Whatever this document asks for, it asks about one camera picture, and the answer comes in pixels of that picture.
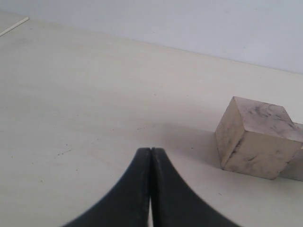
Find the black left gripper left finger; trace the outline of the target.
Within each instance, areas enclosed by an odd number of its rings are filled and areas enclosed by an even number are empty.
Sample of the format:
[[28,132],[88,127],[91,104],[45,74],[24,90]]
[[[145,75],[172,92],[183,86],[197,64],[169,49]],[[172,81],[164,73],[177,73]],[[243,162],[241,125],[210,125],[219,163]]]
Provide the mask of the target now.
[[151,149],[137,150],[115,186],[66,227],[147,227]]

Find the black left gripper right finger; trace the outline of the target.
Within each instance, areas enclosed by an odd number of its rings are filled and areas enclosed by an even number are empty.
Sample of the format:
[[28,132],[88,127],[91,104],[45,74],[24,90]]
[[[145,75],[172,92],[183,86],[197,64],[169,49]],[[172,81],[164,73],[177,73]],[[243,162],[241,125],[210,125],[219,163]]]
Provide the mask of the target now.
[[183,180],[162,148],[151,149],[150,195],[155,227],[235,227]]

